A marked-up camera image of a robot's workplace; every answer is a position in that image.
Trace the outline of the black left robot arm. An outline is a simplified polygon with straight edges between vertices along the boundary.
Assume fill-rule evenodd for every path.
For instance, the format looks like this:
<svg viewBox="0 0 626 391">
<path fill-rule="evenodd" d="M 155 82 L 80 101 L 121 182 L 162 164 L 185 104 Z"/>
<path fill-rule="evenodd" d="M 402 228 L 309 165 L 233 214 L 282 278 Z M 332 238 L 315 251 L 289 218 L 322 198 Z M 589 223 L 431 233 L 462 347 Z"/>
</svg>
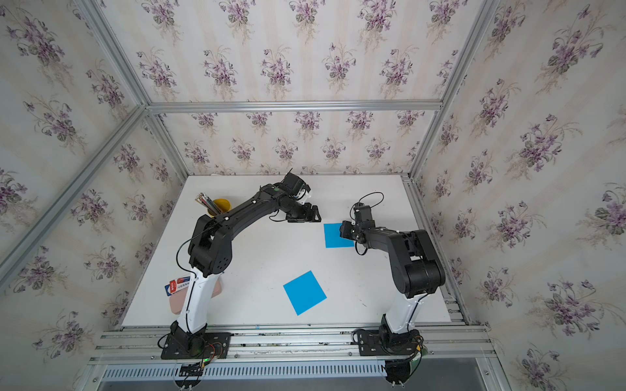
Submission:
<svg viewBox="0 0 626 391">
<path fill-rule="evenodd" d="M 259 187 L 249 200 L 229 212 L 197 220 L 188 249 L 190 287 L 179 317 L 171 324 L 176 337 L 195 337 L 205 332 L 210 301 L 218 277 L 230 266 L 232 243 L 244 229 L 276 212 L 285 213 L 287 223 L 319 223 L 320 212 L 311 204 L 310 186 L 289 172 L 280 182 Z"/>
</svg>

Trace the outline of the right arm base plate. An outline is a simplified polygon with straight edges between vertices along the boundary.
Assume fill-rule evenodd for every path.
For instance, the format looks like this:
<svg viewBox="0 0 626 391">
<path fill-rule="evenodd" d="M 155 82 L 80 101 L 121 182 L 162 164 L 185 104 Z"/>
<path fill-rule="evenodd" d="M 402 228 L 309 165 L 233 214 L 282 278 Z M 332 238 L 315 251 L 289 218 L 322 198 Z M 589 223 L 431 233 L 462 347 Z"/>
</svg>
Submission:
<svg viewBox="0 0 626 391">
<path fill-rule="evenodd" d="M 378 330 L 355 329 L 352 343 L 362 357 L 412 356 L 422 350 L 424 338 L 417 330 L 396 334 L 384 327 Z"/>
</svg>

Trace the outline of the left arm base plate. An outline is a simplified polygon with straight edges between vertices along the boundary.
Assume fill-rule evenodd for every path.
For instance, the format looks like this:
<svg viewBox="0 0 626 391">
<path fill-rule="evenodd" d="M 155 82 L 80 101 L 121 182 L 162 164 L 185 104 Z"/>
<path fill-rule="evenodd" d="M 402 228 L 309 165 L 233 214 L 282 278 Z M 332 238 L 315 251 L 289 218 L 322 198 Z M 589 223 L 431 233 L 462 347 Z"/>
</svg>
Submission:
<svg viewBox="0 0 626 391">
<path fill-rule="evenodd" d="M 226 358 L 232 334 L 228 332 L 211 332 L 202 336 L 175 337 L 167 334 L 161 346 L 162 360 Z"/>
</svg>

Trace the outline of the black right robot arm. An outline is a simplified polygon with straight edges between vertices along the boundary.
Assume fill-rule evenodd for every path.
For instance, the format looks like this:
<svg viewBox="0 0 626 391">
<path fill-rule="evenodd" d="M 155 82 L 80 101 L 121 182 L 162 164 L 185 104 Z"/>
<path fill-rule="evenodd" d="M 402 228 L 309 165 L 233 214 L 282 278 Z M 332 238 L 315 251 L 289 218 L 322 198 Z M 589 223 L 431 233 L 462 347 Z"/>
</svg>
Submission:
<svg viewBox="0 0 626 391">
<path fill-rule="evenodd" d="M 445 269 L 429 234 L 378 226 L 372 207 L 357 202 L 352 206 L 350 220 L 342 223 L 340 236 L 353 241 L 360 256 L 370 250 L 387 255 L 398 295 L 383 314 L 379 332 L 382 339 L 398 344 L 412 332 L 413 320 L 425 298 L 446 283 Z"/>
</svg>

